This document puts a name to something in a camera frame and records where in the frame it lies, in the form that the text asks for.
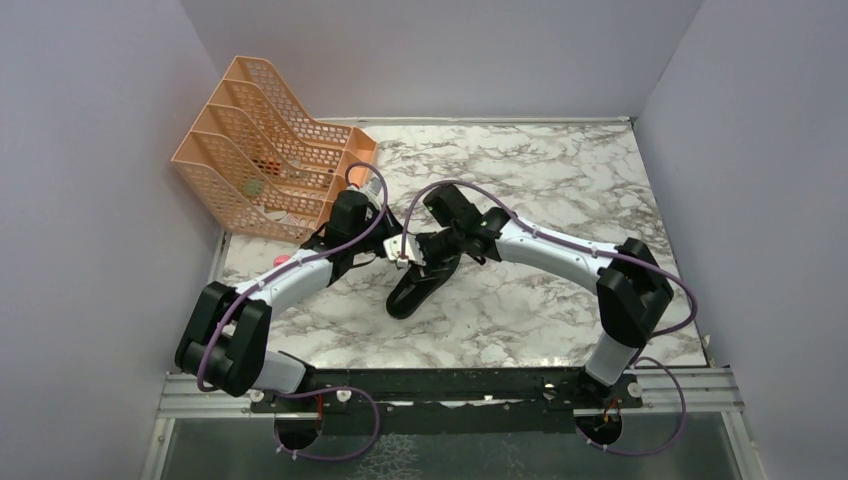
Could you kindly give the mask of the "black canvas sneaker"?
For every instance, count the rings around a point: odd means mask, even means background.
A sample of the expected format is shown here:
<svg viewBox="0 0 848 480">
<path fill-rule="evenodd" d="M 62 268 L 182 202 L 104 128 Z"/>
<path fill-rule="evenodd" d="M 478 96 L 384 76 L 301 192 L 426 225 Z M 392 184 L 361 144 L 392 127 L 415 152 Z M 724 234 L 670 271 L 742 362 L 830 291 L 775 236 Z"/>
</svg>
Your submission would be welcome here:
<svg viewBox="0 0 848 480">
<path fill-rule="evenodd" d="M 395 319 L 406 319 L 456 272 L 460 257 L 454 256 L 435 266 L 412 266 L 389 293 L 386 312 Z"/>
</svg>

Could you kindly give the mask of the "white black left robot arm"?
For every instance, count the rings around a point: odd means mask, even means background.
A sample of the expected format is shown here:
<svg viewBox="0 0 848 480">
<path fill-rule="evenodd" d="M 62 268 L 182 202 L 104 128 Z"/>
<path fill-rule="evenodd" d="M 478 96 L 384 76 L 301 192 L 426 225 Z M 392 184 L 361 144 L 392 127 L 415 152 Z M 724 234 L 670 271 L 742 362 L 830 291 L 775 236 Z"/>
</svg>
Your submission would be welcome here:
<svg viewBox="0 0 848 480">
<path fill-rule="evenodd" d="M 315 387 L 309 366 L 268 350 L 272 318 L 331 286 L 353 269 L 357 255 L 385 257 L 385 240 L 400 232 L 389 208 L 362 191 L 343 191 L 328 220 L 282 264 L 237 286 L 213 281 L 201 290 L 176 348 L 176 367 L 194 375 L 204 392 L 276 391 L 288 409 L 306 408 Z"/>
</svg>

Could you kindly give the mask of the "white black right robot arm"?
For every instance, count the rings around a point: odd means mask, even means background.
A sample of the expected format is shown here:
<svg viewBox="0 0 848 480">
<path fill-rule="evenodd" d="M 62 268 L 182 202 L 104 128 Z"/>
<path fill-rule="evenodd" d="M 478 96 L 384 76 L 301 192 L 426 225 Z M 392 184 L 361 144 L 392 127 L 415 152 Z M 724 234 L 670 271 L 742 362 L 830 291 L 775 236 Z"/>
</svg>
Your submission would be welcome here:
<svg viewBox="0 0 848 480">
<path fill-rule="evenodd" d="M 404 233 L 400 259 L 421 268 L 468 255 L 530 266 L 571 281 L 598 300 L 602 333 L 577 380 L 579 398 L 600 407 L 648 343 L 674 293 L 649 247 L 582 240 L 521 218 L 502 201 L 481 212 L 462 193 L 464 181 L 438 181 L 415 196 L 440 225 L 434 234 Z"/>
</svg>

